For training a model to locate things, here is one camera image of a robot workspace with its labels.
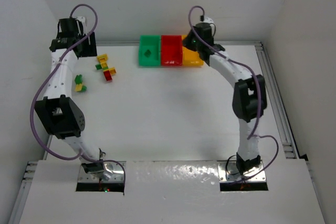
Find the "green lego brick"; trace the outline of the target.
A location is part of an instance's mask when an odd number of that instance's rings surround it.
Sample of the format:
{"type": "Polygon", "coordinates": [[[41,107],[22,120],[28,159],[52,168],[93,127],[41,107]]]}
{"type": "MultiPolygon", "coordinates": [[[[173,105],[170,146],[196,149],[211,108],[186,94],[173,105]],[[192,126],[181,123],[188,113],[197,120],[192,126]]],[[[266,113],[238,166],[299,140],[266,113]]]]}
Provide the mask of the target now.
{"type": "Polygon", "coordinates": [[[144,53],[144,55],[148,58],[148,57],[150,57],[151,56],[151,51],[150,50],[147,50],[145,53],[144,53]]]}

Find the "green yellow lego cluster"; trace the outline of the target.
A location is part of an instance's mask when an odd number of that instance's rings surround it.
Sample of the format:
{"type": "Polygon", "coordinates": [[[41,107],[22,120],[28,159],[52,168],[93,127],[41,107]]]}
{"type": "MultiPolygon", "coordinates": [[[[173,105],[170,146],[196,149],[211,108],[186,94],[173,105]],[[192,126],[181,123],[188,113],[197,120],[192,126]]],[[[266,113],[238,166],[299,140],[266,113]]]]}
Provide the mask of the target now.
{"type": "Polygon", "coordinates": [[[87,87],[83,84],[82,75],[78,74],[75,77],[75,92],[85,92],[87,87]]]}

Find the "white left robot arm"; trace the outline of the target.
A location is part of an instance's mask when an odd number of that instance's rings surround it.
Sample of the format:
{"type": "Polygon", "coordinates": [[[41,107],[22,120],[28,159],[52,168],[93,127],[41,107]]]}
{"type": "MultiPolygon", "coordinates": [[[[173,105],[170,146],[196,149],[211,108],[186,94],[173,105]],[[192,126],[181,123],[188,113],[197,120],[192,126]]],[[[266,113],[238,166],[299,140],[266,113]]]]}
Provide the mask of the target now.
{"type": "Polygon", "coordinates": [[[106,171],[103,152],[84,140],[81,133],[86,120],[81,109],[71,98],[73,72],[80,57],[96,56],[95,35],[87,30],[85,17],[70,17],[58,22],[57,37],[49,47],[51,74],[42,99],[34,106],[48,134],[67,143],[80,156],[87,174],[101,177],[106,171]]]}

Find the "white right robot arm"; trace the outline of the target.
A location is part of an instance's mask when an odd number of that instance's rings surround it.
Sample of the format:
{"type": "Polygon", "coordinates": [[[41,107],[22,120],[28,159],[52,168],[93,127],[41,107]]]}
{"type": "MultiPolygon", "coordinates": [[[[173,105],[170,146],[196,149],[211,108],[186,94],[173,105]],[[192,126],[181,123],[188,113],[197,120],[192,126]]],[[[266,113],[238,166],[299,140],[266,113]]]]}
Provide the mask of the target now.
{"type": "Polygon", "coordinates": [[[267,107],[265,79],[240,62],[230,59],[224,47],[214,43],[212,26],[202,22],[191,27],[183,39],[184,47],[199,54],[211,68],[218,71],[233,87],[232,108],[239,121],[239,147],[236,167],[240,174],[259,166],[257,127],[267,107]]]}

